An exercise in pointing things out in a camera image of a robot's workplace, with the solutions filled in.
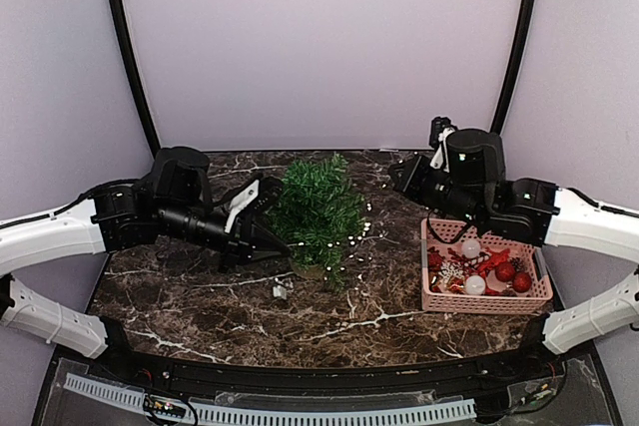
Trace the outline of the white light battery box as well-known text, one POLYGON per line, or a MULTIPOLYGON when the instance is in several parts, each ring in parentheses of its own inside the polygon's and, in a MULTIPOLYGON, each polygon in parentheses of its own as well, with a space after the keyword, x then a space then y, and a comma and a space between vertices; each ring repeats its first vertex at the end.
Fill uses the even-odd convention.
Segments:
POLYGON ((287 300, 289 295, 289 290, 283 284, 275 284, 272 288, 272 293, 274 298, 287 300))

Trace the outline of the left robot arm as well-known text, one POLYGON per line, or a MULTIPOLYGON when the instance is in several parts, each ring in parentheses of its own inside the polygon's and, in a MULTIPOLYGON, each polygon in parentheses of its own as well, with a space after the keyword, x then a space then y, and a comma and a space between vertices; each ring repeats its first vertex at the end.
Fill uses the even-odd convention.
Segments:
POLYGON ((259 222, 283 184, 256 174, 212 198, 209 157, 193 148, 158 150, 140 179, 95 186, 57 209, 1 224, 1 324, 101 360, 120 382, 141 373, 117 320, 70 309, 18 280, 15 271, 82 254, 122 251, 170 237, 220 255, 220 269, 287 257, 291 251, 259 222))

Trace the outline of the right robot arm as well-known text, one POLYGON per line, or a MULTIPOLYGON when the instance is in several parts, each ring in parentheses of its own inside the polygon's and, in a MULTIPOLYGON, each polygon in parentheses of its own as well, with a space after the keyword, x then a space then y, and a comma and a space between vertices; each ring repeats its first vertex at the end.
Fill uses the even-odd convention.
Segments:
MULTIPOLYGON (((463 221, 478 234, 496 234, 533 246, 569 246, 638 260, 638 213, 596 201, 574 188, 505 175, 501 137, 435 120, 432 156, 415 154, 388 169, 393 188, 407 199, 463 221)), ((520 380, 584 342, 638 322, 638 274, 562 311, 532 321, 522 348, 509 359, 520 380)))

